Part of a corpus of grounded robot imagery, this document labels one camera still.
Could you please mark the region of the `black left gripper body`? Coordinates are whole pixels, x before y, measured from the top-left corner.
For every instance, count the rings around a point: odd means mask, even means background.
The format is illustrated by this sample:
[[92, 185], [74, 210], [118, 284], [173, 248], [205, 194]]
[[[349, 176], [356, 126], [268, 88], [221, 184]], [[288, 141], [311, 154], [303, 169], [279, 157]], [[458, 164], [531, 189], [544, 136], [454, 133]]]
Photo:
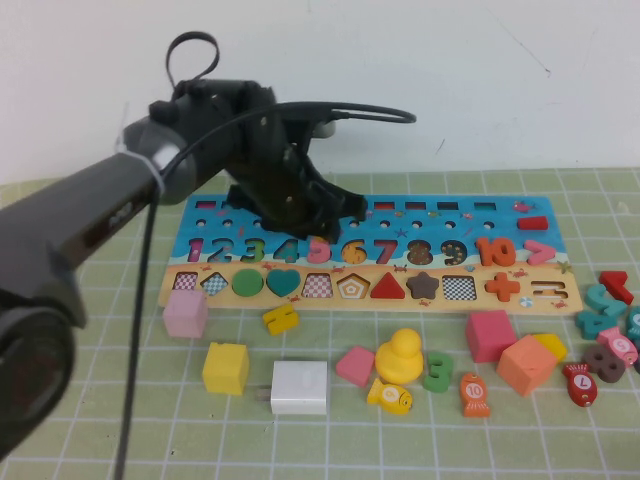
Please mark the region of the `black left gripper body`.
[[337, 219], [320, 205], [314, 185], [325, 179], [307, 155], [313, 130], [330, 118], [326, 106], [272, 106], [248, 113], [239, 123], [244, 157], [226, 166], [237, 182], [228, 195], [231, 206], [259, 215], [267, 230], [299, 239], [305, 223]]

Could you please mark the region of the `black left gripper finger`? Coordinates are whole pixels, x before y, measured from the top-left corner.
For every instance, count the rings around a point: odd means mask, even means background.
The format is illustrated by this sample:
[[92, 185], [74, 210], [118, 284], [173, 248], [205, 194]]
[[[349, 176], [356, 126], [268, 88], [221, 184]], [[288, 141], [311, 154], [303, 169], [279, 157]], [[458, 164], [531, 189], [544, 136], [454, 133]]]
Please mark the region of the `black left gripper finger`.
[[367, 200], [361, 195], [345, 190], [325, 180], [316, 182], [320, 205], [330, 218], [353, 217], [364, 220], [367, 212]]
[[307, 239], [310, 237], [319, 237], [327, 242], [337, 242], [341, 235], [341, 226], [338, 219], [329, 219], [326, 221], [311, 221], [302, 226], [300, 237]]

